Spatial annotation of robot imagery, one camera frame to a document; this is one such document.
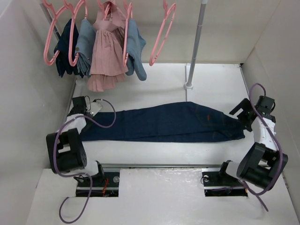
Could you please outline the dark blue jeans trousers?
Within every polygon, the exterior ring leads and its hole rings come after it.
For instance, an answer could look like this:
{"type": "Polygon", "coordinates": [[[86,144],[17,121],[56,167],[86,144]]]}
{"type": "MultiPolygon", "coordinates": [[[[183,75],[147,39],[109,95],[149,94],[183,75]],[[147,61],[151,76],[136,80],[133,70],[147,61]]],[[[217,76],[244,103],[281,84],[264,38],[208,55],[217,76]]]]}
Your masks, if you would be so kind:
{"type": "Polygon", "coordinates": [[[218,110],[193,102],[177,102],[127,111],[99,112],[82,131],[82,141],[218,143],[245,138],[241,123],[218,110]]]}

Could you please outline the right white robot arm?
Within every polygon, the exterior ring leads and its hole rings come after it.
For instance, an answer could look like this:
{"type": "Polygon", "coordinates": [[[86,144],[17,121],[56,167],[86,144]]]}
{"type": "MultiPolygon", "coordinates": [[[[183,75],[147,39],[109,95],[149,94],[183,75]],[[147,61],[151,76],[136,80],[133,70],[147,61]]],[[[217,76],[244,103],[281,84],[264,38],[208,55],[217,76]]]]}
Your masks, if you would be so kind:
{"type": "Polygon", "coordinates": [[[235,179],[262,189],[274,187],[288,162],[288,156],[279,152],[278,141],[275,140],[276,118],[271,115],[274,108],[274,99],[260,96],[255,106],[245,98],[230,111],[234,115],[239,109],[242,110],[237,118],[245,130],[253,132],[254,144],[241,162],[223,162],[217,172],[219,183],[226,185],[235,179]]]}

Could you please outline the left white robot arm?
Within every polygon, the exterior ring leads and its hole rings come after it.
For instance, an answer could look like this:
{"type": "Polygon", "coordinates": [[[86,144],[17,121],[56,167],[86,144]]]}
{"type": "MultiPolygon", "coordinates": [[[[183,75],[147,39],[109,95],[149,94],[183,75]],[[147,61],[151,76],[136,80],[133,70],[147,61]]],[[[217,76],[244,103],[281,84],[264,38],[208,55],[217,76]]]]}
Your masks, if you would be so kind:
{"type": "Polygon", "coordinates": [[[50,166],[55,174],[74,177],[80,183],[88,182],[94,186],[104,183],[105,174],[98,161],[87,158],[80,134],[87,131],[93,122],[90,120],[99,112],[101,106],[86,102],[88,96],[72,99],[73,107],[67,115],[62,130],[46,136],[50,166]]]}

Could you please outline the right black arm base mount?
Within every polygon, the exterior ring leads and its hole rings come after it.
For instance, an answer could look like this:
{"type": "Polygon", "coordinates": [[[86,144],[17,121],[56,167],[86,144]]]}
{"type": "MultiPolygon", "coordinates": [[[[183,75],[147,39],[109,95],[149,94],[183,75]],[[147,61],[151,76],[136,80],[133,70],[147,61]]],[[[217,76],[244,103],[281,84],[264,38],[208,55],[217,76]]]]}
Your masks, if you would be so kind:
{"type": "Polygon", "coordinates": [[[247,190],[237,178],[219,171],[202,171],[201,183],[206,197],[248,197],[247,190]]]}

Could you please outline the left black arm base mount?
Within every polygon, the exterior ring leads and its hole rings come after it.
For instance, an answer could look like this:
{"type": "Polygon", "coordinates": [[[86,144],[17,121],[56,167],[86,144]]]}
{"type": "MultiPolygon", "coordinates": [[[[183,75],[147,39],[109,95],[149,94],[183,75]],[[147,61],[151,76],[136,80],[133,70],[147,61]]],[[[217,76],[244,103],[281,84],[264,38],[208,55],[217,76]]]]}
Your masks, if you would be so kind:
{"type": "MultiPolygon", "coordinates": [[[[76,197],[87,197],[90,191],[90,179],[88,177],[74,177],[77,181],[76,197]]],[[[104,172],[92,176],[91,197],[118,197],[120,184],[120,172],[104,172]]]]}

